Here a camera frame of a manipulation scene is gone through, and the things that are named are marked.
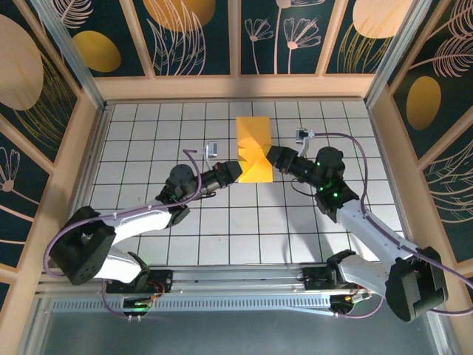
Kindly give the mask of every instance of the white grid mat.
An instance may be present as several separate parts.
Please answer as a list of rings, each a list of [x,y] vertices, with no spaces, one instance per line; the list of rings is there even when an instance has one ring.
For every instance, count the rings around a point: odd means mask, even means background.
[[[199,149],[209,140],[218,142],[217,160],[236,160],[235,117],[251,115],[269,116],[273,144],[294,149],[300,147],[294,140],[299,126],[357,137],[369,157],[369,207],[388,226],[401,230],[362,101],[115,105],[91,206],[107,213],[151,200],[173,166],[191,165],[182,150]],[[363,163],[351,141],[317,138],[310,142],[307,157],[314,159],[327,145],[344,153],[344,178],[361,195]],[[207,169],[203,157],[197,158]],[[282,177],[276,170],[274,177],[274,183],[235,183],[214,198],[190,203],[191,214],[178,226],[129,238],[117,247],[137,252],[149,265],[322,262],[345,249],[375,260],[356,237],[321,214],[311,197],[292,190],[292,177]],[[312,192],[307,185],[295,184]]]

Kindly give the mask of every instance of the folded orange fabric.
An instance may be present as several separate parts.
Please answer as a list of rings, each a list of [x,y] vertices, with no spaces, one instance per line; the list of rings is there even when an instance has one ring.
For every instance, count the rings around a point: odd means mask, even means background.
[[[271,148],[269,117],[237,117],[236,143],[243,173],[239,183],[272,183],[273,167],[266,154]]]

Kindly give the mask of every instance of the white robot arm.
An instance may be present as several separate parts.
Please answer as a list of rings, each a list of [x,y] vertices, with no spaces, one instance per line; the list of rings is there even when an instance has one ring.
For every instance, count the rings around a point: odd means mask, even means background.
[[[272,146],[267,154],[267,159],[280,172],[315,187],[315,199],[321,212],[356,235],[380,260],[380,263],[371,263],[353,251],[338,253],[329,258],[325,266],[326,272],[333,275],[330,282],[353,283],[371,290],[386,298],[398,317],[410,321],[444,302],[446,285],[442,271],[432,270],[399,245],[426,253],[435,260],[440,257],[431,248],[420,250],[364,208],[358,195],[343,180],[342,158],[343,154],[331,147],[320,149],[315,162],[282,146]],[[135,253],[123,253],[115,244],[134,235],[178,224],[187,216],[189,208],[186,205],[167,208],[167,205],[194,194],[196,198],[215,194],[216,190],[235,182],[241,173],[237,161],[217,163],[200,175],[201,188],[196,193],[198,179],[191,168],[175,166],[161,193],[141,206],[139,214],[125,211],[120,212],[120,216],[126,217],[103,221],[90,206],[79,209],[64,228],[91,218],[93,223],[84,223],[65,233],[50,249],[50,256],[73,285],[103,278],[120,281],[126,284],[127,290],[140,293],[147,286],[148,266]],[[317,282],[317,276],[311,274],[310,269],[302,268],[302,272],[306,289]]]

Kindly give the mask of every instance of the yellow circle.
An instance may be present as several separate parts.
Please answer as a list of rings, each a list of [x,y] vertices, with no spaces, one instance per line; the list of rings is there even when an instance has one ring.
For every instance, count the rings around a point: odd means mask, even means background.
[[[168,30],[184,32],[185,10],[181,5],[181,0],[143,0],[143,3],[149,15],[160,26]],[[190,20],[192,21],[191,13],[195,13],[201,26],[205,26],[214,16],[215,0],[182,0],[182,3],[190,15]]]
[[[435,119],[441,100],[442,91],[434,78],[418,78],[407,95],[407,121],[412,128],[419,131],[427,128]]]
[[[3,15],[0,48],[0,102],[11,109],[30,109],[43,89],[41,52],[23,27]]]
[[[412,0],[356,0],[353,26],[368,38],[393,37],[406,17]]]
[[[121,64],[120,51],[106,36],[83,31],[72,39],[85,64],[98,72],[112,72]]]

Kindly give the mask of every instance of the line drawing of flower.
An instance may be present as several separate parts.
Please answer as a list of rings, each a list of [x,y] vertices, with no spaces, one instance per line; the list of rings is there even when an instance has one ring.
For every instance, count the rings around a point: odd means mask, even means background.
[[[473,220],[473,141],[426,168],[426,181],[444,223]]]
[[[166,25],[156,26],[146,19],[154,37],[154,71],[157,75],[190,75],[198,70],[195,75],[200,75],[205,66],[207,49],[205,34],[197,15],[189,11],[182,1],[182,18],[171,0],[164,0],[163,3],[151,0],[149,3],[159,23],[177,27],[177,30],[166,31]]]
[[[28,196],[23,195],[22,193],[16,191],[15,188],[15,179],[18,174],[18,169],[20,167],[20,153],[14,149],[10,150],[10,156],[7,154],[7,150],[0,146],[0,192],[13,192],[14,194],[24,198],[25,200],[30,201],[36,205],[39,205],[39,202],[29,198]],[[33,218],[26,216],[20,212],[9,209],[6,206],[0,205],[0,209],[6,213],[10,213],[16,217],[19,217],[23,220],[33,222]]]
[[[457,0],[450,19],[432,32],[426,41],[448,27],[452,35],[437,49],[435,55],[411,65],[409,70],[432,63],[435,74],[446,78],[460,78],[473,64],[473,0]]]
[[[303,7],[313,6],[324,3],[325,0],[276,0],[278,5],[278,17],[276,20],[276,35],[274,38],[274,74],[278,73],[278,40],[279,40],[279,24],[281,23],[281,12],[282,9],[288,9],[290,7]]]
[[[321,43],[321,36],[317,35],[319,27],[317,18],[308,20],[301,18],[294,26],[294,17],[284,20],[284,34],[286,37],[287,48],[289,48],[289,57],[287,60],[287,73],[290,74],[290,60],[293,50],[299,48],[308,48],[318,46]]]
[[[253,61],[256,68],[256,74],[259,74],[258,61],[256,60],[256,53],[254,51],[254,42],[263,41],[265,39],[273,38],[274,32],[270,31],[271,25],[268,23],[268,18],[264,20],[258,18],[253,23],[252,18],[245,20],[245,29],[251,41],[251,48],[253,49]]]

